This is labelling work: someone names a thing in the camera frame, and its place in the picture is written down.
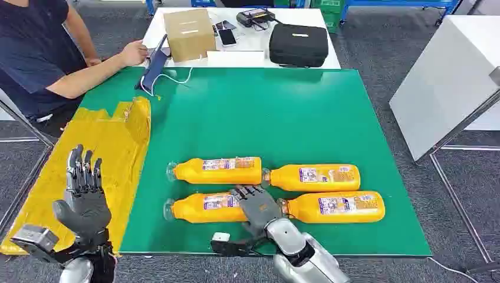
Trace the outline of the person's right hand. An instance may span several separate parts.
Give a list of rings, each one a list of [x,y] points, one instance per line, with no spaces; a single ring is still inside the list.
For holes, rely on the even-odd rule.
[[[142,64],[148,56],[148,49],[143,45],[142,40],[128,43],[119,54],[119,61],[122,67],[130,67]]]

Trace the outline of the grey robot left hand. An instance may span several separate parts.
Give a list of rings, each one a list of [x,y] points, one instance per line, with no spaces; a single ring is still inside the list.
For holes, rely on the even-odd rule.
[[[82,245],[104,245],[109,240],[111,220],[101,179],[102,159],[91,164],[91,150],[79,144],[70,151],[66,168],[64,198],[52,203],[55,218]]]

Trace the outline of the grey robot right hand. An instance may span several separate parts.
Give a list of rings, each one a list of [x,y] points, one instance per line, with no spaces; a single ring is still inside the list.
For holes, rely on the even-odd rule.
[[[236,185],[230,193],[247,219],[243,227],[254,237],[263,235],[267,224],[282,216],[274,198],[260,185]]]

